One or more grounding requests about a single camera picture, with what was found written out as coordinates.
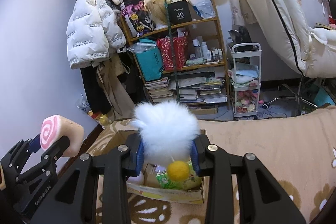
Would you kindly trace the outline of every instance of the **chair wheel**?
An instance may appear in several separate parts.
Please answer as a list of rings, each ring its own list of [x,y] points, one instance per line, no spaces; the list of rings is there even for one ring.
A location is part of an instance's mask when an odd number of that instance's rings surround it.
[[[267,102],[262,104],[262,108],[263,109],[268,109],[269,108],[269,104]]]

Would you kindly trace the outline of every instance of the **chair base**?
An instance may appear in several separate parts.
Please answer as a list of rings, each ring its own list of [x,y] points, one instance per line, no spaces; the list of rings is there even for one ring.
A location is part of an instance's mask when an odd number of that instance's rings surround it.
[[[285,87],[287,90],[289,90],[291,93],[293,93],[293,95],[290,95],[290,96],[279,96],[279,97],[276,97],[276,98],[274,98],[273,100],[271,100],[269,102],[264,102],[263,105],[262,105],[262,108],[268,109],[269,106],[272,103],[274,103],[274,102],[276,102],[278,100],[295,100],[297,102],[295,116],[301,115],[301,110],[300,110],[301,103],[305,103],[305,104],[307,104],[307,105],[309,105],[311,107],[318,108],[317,105],[313,104],[310,101],[307,101],[307,100],[303,99],[302,96],[301,96],[301,88],[302,88],[302,86],[306,85],[310,81],[311,81],[311,79],[308,80],[306,83],[304,83],[303,76],[301,76],[301,80],[300,80],[297,92],[293,91],[287,84],[282,84],[282,86]]]

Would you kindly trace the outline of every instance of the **yellow felt ball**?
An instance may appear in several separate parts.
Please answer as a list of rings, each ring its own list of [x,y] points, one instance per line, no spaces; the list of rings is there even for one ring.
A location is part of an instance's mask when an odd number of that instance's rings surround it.
[[[167,167],[167,175],[172,181],[185,181],[189,174],[189,165],[181,160],[174,161]]]

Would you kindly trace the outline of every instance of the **metal bolt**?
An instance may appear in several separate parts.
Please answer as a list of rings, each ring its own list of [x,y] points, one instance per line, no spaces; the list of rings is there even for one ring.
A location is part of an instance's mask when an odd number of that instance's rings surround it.
[[[255,159],[255,154],[253,154],[253,153],[247,153],[247,154],[246,154],[246,158],[247,158],[248,160],[254,160],[254,159]]]
[[[208,145],[208,150],[212,152],[217,151],[217,149],[218,149],[217,145],[214,145],[214,144]]]
[[[125,152],[127,149],[128,149],[128,147],[127,147],[127,145],[125,145],[125,144],[122,144],[122,145],[119,145],[119,146],[118,146],[118,150],[119,150],[120,152]]]
[[[90,158],[90,155],[87,153],[81,154],[81,156],[79,157],[81,160],[85,161],[88,160]]]

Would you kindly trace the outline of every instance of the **red patterned bag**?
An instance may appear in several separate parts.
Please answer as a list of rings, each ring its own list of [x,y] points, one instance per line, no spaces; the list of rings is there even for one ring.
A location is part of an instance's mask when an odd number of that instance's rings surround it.
[[[162,55],[163,66],[165,70],[173,70],[173,60],[171,56],[171,47],[169,38],[159,38],[157,41],[157,47],[160,49]],[[185,62],[187,61],[187,37],[173,37],[176,68],[183,68]]]

